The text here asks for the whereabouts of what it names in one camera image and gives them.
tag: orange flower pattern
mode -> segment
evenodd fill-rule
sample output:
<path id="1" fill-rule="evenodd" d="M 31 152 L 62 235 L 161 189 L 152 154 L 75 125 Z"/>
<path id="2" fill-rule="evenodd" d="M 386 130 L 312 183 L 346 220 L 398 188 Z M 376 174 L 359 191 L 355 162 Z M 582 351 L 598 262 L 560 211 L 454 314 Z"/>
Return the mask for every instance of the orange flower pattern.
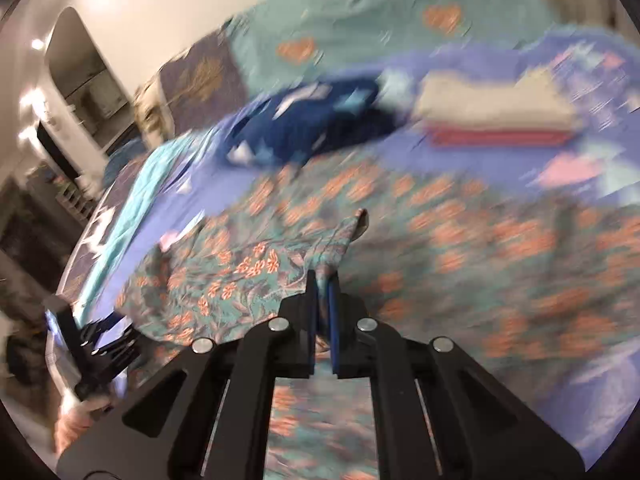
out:
<path id="1" fill-rule="evenodd" d="M 436 28 L 444 34 L 452 34 L 462 21 L 459 5 L 432 5 L 424 9 L 422 22 L 425 27 Z"/>
<path id="2" fill-rule="evenodd" d="M 368 212 L 369 227 L 351 242 L 358 210 Z M 178 249 L 188 251 L 184 261 Z M 263 176 L 245 200 L 204 221 L 189 240 L 145 258 L 116 304 L 162 342 L 166 352 L 152 359 L 159 365 L 194 338 L 225 342 L 276 316 L 283 298 L 304 291 L 309 268 L 321 290 L 338 269 L 344 290 L 407 338 L 450 336 L 528 401 L 585 360 L 640 335 L 634 208 L 584 208 L 557 195 L 514 202 L 477 180 L 385 171 L 357 150 Z M 336 387 L 323 356 L 311 388 L 278 380 L 268 468 L 287 463 L 304 477 L 298 465 L 312 471 L 315 459 L 299 450 L 291 465 L 288 443 L 321 431 L 332 455 L 348 456 L 341 435 L 357 434 L 367 459 L 336 478 L 375 477 L 368 386 Z M 151 368 L 142 369 L 148 376 Z"/>
<path id="3" fill-rule="evenodd" d="M 223 300 L 228 300 L 231 298 L 231 295 L 236 290 L 236 282 L 231 282 L 228 285 L 225 285 L 225 288 L 222 289 L 222 295 L 220 296 Z"/>
<path id="4" fill-rule="evenodd" d="M 316 42 L 312 37 L 284 41 L 276 48 L 276 54 L 287 61 L 299 65 L 311 59 L 316 52 Z"/>
<path id="5" fill-rule="evenodd" d="M 279 266 L 280 266 L 280 261 L 278 259 L 278 254 L 273 249 L 270 249 L 269 257 L 267 258 L 267 272 L 269 274 L 277 272 Z"/>

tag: folded towel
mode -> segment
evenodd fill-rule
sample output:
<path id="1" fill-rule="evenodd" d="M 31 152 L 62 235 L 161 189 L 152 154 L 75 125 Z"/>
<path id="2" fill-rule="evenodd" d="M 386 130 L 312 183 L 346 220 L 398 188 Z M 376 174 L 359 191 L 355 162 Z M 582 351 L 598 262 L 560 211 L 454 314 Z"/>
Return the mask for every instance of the folded towel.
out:
<path id="1" fill-rule="evenodd" d="M 551 130 L 574 132 L 578 115 L 542 68 L 526 72 L 515 84 L 474 82 L 457 72 L 431 71 L 413 117 L 463 130 Z"/>
<path id="2" fill-rule="evenodd" d="M 437 146 L 560 146 L 574 136 L 559 130 L 465 130 L 446 124 L 429 130 Z"/>

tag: teal fabric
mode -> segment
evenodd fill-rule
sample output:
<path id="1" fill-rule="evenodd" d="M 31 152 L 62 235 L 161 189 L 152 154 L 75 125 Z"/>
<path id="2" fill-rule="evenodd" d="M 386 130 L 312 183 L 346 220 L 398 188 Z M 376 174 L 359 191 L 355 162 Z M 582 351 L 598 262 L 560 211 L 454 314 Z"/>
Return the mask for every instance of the teal fabric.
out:
<path id="1" fill-rule="evenodd" d="M 459 5 L 452 34 L 423 25 L 432 5 Z M 544 0 L 266 0 L 235 16 L 226 32 L 251 94 L 312 79 L 349 63 L 461 38 L 513 48 L 537 40 L 556 20 Z M 313 38 L 318 52 L 294 64 L 276 49 Z"/>
<path id="2" fill-rule="evenodd" d="M 324 290 L 336 267 L 373 317 L 420 342 L 450 336 L 531 406 L 640 335 L 640 208 L 510 200 L 465 177 L 385 170 L 360 149 L 266 174 L 149 253 L 116 302 L 159 342 L 130 387 L 198 337 L 225 342 L 275 316 L 307 269 Z M 309 380 L 276 382 L 268 480 L 377 478 L 369 381 L 337 381 L 326 350 Z"/>
<path id="3" fill-rule="evenodd" d="M 89 319 L 90 306 L 102 288 L 104 280 L 118 265 L 124 251 L 140 222 L 151 206 L 158 189 L 174 168 L 175 161 L 182 155 L 193 150 L 193 157 L 199 160 L 209 145 L 214 134 L 211 130 L 207 135 L 191 134 L 178 137 L 156 148 L 146 160 L 135 184 L 131 188 L 127 202 L 120 211 L 116 225 L 114 225 L 100 257 L 92 267 L 91 273 L 84 282 L 82 292 L 78 298 L 78 306 L 74 309 L 76 321 L 80 326 Z"/>

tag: ceiling light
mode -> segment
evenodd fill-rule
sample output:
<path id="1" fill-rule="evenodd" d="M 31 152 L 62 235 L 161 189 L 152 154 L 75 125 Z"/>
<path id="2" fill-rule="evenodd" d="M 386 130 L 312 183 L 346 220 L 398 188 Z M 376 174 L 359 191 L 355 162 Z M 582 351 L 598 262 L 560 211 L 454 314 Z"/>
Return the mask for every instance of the ceiling light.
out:
<path id="1" fill-rule="evenodd" d="M 33 92 L 31 92 L 31 107 L 33 108 L 33 112 L 41 120 L 47 120 L 47 115 L 49 112 L 47 110 L 47 101 L 44 99 L 44 94 L 39 88 L 36 88 Z"/>
<path id="2" fill-rule="evenodd" d="M 21 131 L 18 134 L 18 139 L 20 140 L 33 141 L 33 139 L 37 139 L 37 138 L 38 138 L 38 131 L 33 126 L 29 126 L 28 128 L 25 128 L 23 131 Z"/>
<path id="3" fill-rule="evenodd" d="M 31 90 L 28 91 L 25 95 L 20 98 L 20 106 L 27 107 L 33 104 L 33 98 L 36 97 L 36 91 Z"/>

